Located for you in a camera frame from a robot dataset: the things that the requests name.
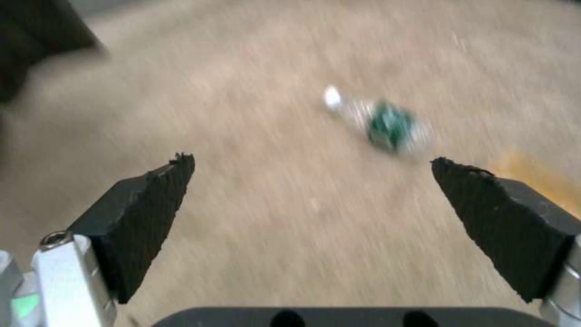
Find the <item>water bottle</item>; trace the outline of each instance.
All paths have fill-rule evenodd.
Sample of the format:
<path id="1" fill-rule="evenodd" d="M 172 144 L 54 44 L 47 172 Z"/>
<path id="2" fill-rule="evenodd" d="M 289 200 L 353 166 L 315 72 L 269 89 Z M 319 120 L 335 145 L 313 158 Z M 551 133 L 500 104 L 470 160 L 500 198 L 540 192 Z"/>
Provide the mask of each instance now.
<path id="1" fill-rule="evenodd" d="M 331 112 L 391 154 L 417 154 L 428 145 L 429 126 L 387 100 L 344 98 L 334 86 L 325 89 L 324 100 Z"/>

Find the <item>wooden floor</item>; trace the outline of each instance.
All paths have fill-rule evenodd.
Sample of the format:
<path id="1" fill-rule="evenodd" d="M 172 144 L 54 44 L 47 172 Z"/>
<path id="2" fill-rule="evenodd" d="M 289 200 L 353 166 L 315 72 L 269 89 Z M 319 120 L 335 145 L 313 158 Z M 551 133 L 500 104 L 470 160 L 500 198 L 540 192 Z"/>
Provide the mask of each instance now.
<path id="1" fill-rule="evenodd" d="M 203 305 L 534 313 L 429 170 L 518 150 L 581 185 L 581 7 L 551 0 L 164 0 L 92 15 L 0 109 L 0 248 L 26 266 L 116 180 L 192 152 L 174 228 L 119 326 Z M 418 162 L 325 111 L 328 84 L 431 122 Z"/>

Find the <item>black foam pad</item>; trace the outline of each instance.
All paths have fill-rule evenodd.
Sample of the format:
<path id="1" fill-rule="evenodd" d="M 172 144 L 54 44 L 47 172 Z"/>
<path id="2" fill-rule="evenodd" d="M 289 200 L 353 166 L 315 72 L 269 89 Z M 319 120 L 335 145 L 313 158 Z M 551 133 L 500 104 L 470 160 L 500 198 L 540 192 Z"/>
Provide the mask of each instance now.
<path id="1" fill-rule="evenodd" d="M 581 223 L 524 183 L 486 170 L 438 158 L 432 173 L 500 275 L 523 300 L 543 298 Z"/>
<path id="2" fill-rule="evenodd" d="M 111 294 L 126 303 L 162 247 L 194 171 L 191 155 L 117 182 L 70 227 L 91 239 Z"/>

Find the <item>green bottle label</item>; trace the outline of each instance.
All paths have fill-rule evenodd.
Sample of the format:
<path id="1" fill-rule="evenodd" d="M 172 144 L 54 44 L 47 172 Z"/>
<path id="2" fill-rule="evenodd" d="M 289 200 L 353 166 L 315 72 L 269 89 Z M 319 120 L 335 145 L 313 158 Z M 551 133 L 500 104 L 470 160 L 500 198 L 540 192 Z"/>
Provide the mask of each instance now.
<path id="1" fill-rule="evenodd" d="M 369 124 L 369 141 L 383 150 L 397 153 L 411 133 L 414 118 L 409 111 L 396 105 L 380 101 Z"/>

